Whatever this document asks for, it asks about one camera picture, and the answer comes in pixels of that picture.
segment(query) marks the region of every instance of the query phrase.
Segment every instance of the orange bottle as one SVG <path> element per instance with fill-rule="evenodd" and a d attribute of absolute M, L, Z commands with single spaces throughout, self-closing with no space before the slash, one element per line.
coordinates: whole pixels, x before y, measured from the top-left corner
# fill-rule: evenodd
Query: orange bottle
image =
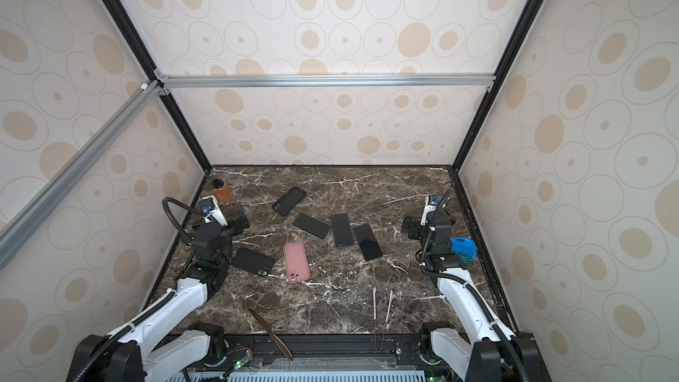
<path fill-rule="evenodd" d="M 222 179 L 214 179 L 213 187 L 218 202 L 231 202 L 231 191 Z"/>

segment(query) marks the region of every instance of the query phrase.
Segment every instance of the knife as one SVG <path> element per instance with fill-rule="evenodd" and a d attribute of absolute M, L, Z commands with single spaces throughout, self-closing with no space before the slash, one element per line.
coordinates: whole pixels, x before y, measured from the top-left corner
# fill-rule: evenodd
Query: knife
<path fill-rule="evenodd" d="M 248 309 L 250 311 L 250 314 L 253 315 L 253 317 L 259 322 L 262 328 L 266 330 L 267 334 L 271 336 L 271 339 L 274 340 L 276 345 L 278 345 L 278 348 L 283 352 L 283 355 L 285 355 L 285 358 L 290 360 L 290 362 L 294 361 L 295 359 L 293 358 L 293 353 L 290 352 L 290 349 L 285 345 L 285 343 L 274 333 L 274 328 L 271 327 L 269 322 L 267 322 L 263 317 L 259 315 L 259 313 L 251 308 Z"/>

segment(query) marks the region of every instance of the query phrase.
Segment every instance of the blue plastic container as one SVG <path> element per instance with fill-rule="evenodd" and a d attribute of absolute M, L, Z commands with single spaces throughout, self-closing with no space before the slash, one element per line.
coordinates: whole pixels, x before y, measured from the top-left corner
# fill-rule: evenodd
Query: blue plastic container
<path fill-rule="evenodd" d="M 476 257 L 476 243 L 465 237 L 450 238 L 450 250 L 455 252 L 464 264 L 469 264 Z"/>

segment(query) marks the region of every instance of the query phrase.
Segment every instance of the black phone case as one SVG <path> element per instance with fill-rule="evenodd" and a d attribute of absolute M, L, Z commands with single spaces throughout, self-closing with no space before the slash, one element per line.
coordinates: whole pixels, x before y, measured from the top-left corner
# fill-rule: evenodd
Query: black phone case
<path fill-rule="evenodd" d="M 356 235 L 356 241 L 359 242 L 363 259 L 370 261 L 382 256 L 382 250 L 379 249 L 378 240 L 375 239 L 375 234 L 370 229 L 370 225 L 365 224 L 354 227 L 354 235 Z"/>
<path fill-rule="evenodd" d="M 306 192 L 297 186 L 293 186 L 285 195 L 274 202 L 272 208 L 281 216 L 287 216 L 288 213 L 298 204 L 304 197 Z"/>
<path fill-rule="evenodd" d="M 326 225 L 324 222 L 317 220 L 308 214 L 304 214 L 303 212 L 295 218 L 293 226 L 300 228 L 312 236 L 318 237 L 318 239 L 325 239 L 330 231 L 329 225 Z"/>
<path fill-rule="evenodd" d="M 257 251 L 241 248 L 233 257 L 231 265 L 241 270 L 249 271 L 258 276 L 267 276 L 271 273 L 271 268 L 276 264 L 276 259 L 268 255 L 260 254 Z"/>
<path fill-rule="evenodd" d="M 348 248 L 354 244 L 354 234 L 351 231 L 348 215 L 335 214 L 330 217 L 330 224 L 333 226 L 335 247 Z"/>

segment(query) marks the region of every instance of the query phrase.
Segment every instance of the patterned wallpaper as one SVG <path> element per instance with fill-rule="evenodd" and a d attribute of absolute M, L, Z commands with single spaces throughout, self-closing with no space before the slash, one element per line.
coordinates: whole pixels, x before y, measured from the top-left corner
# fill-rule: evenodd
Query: patterned wallpaper
<path fill-rule="evenodd" d="M 0 271 L 0 381 L 63 381 L 80 340 L 137 314 L 174 239 L 160 201 L 202 179 L 163 109 L 144 108 Z"/>
<path fill-rule="evenodd" d="M 0 229 L 145 80 L 97 0 L 0 0 Z"/>
<path fill-rule="evenodd" d="M 173 89 L 213 165 L 448 164 L 484 86 Z"/>
<path fill-rule="evenodd" d="M 494 72 L 526 0 L 126 0 L 164 73 Z"/>
<path fill-rule="evenodd" d="M 679 375 L 679 3 L 549 0 L 462 171 L 555 381 Z"/>

